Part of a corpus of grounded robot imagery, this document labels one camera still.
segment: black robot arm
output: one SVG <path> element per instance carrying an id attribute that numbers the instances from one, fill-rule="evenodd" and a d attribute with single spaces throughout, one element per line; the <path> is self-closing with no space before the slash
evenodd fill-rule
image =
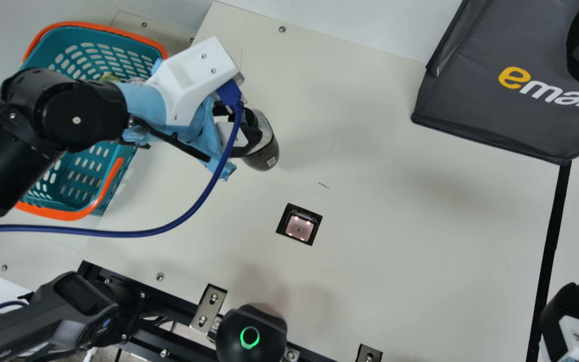
<path id="1" fill-rule="evenodd" d="M 62 157 L 119 140 L 129 113 L 112 82 L 26 69 L 0 91 L 0 216 Z"/>
<path id="2" fill-rule="evenodd" d="M 0 360 L 50 342 L 67 348 L 106 346 L 119 305 L 75 272 L 41 286 L 26 307 L 0 316 Z"/>

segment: white wall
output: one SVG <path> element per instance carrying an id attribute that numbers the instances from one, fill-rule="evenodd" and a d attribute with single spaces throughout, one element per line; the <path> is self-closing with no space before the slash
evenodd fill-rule
<path id="1" fill-rule="evenodd" d="M 113 0 L 0 0 L 0 83 L 19 69 L 42 28 L 69 20 L 110 24 L 117 11 Z"/>
<path id="2" fill-rule="evenodd" d="M 196 30 L 212 0 L 115 0 L 119 9 Z M 270 18 L 427 62 L 461 0 L 220 0 Z"/>

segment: shopping basket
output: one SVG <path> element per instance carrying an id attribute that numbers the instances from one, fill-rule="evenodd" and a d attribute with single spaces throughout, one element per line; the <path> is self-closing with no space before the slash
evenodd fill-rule
<path id="1" fill-rule="evenodd" d="M 83 22 L 44 28 L 28 47 L 22 69 L 48 68 L 71 78 L 96 80 L 113 74 L 122 80 L 147 79 L 161 44 L 119 29 Z M 16 208 L 58 220 L 103 215 L 137 147 L 99 142 L 66 153 L 24 195 Z"/>

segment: black pole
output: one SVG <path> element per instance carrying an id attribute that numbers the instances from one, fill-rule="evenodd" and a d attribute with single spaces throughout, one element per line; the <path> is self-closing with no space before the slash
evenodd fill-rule
<path id="1" fill-rule="evenodd" d="M 535 309 L 533 310 L 533 320 L 531 322 L 529 346 L 526 351 L 526 362 L 537 362 L 537 356 L 540 352 L 540 337 L 542 336 L 542 331 L 540 331 L 540 316 L 549 296 L 553 259 L 555 258 L 555 250 L 558 246 L 558 238 L 560 237 L 564 200 L 566 200 L 567 186 L 569 185 L 570 166 L 571 162 L 569 162 L 568 165 L 560 167 L 558 183 L 555 186 L 553 209 L 551 209 L 551 218 L 549 218 L 549 228 L 546 231 L 540 278 L 537 282 L 537 293 L 535 294 Z"/>

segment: gray shopping bag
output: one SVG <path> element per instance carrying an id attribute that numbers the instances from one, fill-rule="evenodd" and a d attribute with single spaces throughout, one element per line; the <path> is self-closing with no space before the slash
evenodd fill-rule
<path id="1" fill-rule="evenodd" d="M 579 156 L 579 0 L 464 0 L 412 121 L 561 165 Z"/>

